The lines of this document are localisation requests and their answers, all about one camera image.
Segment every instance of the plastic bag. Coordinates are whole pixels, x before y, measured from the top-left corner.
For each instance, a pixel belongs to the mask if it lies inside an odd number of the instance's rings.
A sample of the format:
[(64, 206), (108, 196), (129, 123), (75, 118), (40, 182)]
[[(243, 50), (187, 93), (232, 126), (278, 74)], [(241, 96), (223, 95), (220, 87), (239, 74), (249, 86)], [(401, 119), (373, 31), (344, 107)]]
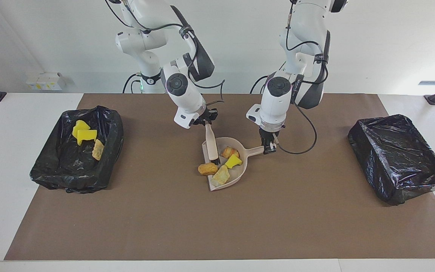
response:
[(390, 205), (435, 191), (435, 153), (404, 115), (358, 120), (349, 142), (367, 181)]
[[(77, 145), (71, 135), (77, 120), (97, 130), (104, 144), (102, 158), (92, 157), (94, 141)], [(48, 189), (67, 193), (93, 193), (107, 188), (112, 169), (123, 144), (122, 119), (114, 110), (97, 106), (91, 110), (70, 110), (62, 114), (31, 169), (31, 180)]]

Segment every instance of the wall socket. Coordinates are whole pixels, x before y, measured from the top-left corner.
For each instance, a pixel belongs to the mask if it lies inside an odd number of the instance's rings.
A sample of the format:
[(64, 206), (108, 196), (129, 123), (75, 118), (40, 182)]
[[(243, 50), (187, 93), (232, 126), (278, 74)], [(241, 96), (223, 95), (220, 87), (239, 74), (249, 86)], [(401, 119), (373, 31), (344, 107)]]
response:
[(32, 91), (62, 91), (65, 81), (60, 73), (44, 73), (29, 76), (26, 85)]

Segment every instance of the beige dustpan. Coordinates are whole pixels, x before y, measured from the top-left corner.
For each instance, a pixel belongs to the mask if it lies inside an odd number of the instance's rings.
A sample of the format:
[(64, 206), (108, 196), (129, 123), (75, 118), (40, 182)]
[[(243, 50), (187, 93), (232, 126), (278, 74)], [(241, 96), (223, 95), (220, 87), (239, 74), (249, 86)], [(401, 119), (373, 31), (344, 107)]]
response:
[[(246, 171), (248, 158), (254, 155), (262, 154), (264, 152), (263, 146), (252, 148), (252, 149), (246, 149), (239, 141), (233, 138), (216, 138), (216, 145), (219, 154), (221, 154), (223, 150), (228, 146), (234, 148), (235, 150), (238, 150), (239, 157), (243, 161), (243, 165), (237, 165), (233, 167), (233, 169), (229, 169), (229, 174), (231, 177), (229, 178), (228, 183), (221, 185), (219, 187), (214, 187), (214, 185), (211, 184), (211, 179), (213, 178), (213, 176), (207, 176), (207, 181), (209, 183), (209, 190), (211, 191), (224, 189), (238, 182)], [(209, 163), (210, 160), (208, 156), (206, 142), (202, 144), (202, 152), (204, 153), (205, 162)], [(219, 158), (221, 160), (221, 165), (224, 165), (228, 160), (222, 156), (219, 156)]]

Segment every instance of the yellow sponge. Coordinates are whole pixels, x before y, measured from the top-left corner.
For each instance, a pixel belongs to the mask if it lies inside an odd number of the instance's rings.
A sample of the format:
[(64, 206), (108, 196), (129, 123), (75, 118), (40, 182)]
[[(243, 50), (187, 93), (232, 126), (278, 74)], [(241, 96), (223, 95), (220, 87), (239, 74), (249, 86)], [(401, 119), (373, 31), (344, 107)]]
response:
[(77, 120), (76, 126), (73, 127), (73, 132), (71, 133), (71, 135), (73, 135), (73, 137), (77, 138), (79, 130), (89, 130), (89, 129), (90, 129), (90, 126), (87, 123), (85, 123), (85, 121)]
[(83, 141), (91, 141), (97, 138), (96, 130), (79, 130), (77, 133), (76, 141), (79, 146), (82, 145)]
[(228, 161), (225, 163), (225, 165), (231, 169), (233, 167), (235, 167), (236, 165), (242, 165), (243, 161), (240, 160), (240, 158), (238, 158), (238, 156), (236, 156), (236, 154), (231, 155), (231, 157), (229, 157)]

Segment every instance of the food scrap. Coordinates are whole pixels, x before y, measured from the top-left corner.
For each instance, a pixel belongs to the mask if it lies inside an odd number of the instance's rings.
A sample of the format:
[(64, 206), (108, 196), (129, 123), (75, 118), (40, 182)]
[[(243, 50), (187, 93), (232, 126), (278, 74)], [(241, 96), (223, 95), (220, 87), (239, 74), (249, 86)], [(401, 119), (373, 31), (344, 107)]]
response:
[(228, 167), (223, 165), (217, 172), (214, 174), (211, 179), (211, 184), (214, 187), (219, 187), (226, 184), (231, 176), (229, 175)]
[(238, 150), (235, 150), (234, 148), (229, 146), (226, 147), (221, 154), (221, 156), (225, 157), (226, 159), (230, 158), (232, 155), (236, 155), (236, 157), (239, 158)]
[(96, 139), (95, 146), (93, 147), (93, 151), (92, 151), (92, 157), (95, 158), (95, 160), (99, 161), (102, 158), (102, 153), (104, 148), (105, 146), (102, 144), (102, 142)]
[(210, 176), (216, 174), (218, 166), (210, 162), (208, 164), (199, 165), (197, 169), (202, 176)]

